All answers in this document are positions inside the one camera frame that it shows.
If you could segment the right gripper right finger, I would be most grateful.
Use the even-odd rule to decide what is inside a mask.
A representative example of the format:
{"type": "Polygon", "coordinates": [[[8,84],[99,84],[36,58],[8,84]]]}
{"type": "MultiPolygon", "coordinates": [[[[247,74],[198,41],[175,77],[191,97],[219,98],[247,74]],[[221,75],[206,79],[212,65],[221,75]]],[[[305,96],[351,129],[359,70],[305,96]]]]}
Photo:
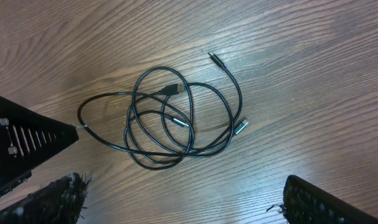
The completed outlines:
{"type": "Polygon", "coordinates": [[[290,224],[378,224],[378,218],[297,175],[287,177],[283,202],[269,209],[274,207],[290,224]]]}

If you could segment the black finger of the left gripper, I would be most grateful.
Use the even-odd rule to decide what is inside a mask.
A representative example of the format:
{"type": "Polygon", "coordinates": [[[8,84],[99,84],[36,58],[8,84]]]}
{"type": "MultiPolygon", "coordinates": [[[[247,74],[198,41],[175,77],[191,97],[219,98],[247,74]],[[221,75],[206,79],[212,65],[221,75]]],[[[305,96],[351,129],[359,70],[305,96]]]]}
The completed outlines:
{"type": "Polygon", "coordinates": [[[74,126],[0,96],[0,198],[78,140],[74,126]]]}

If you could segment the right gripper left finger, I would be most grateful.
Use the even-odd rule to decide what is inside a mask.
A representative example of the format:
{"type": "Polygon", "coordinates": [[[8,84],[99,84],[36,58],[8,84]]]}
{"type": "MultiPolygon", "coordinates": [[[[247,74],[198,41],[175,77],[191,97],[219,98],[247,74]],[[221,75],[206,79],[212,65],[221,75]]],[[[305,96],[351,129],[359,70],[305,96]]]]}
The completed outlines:
{"type": "Polygon", "coordinates": [[[0,210],[0,224],[76,224],[92,179],[72,172],[0,210]]]}

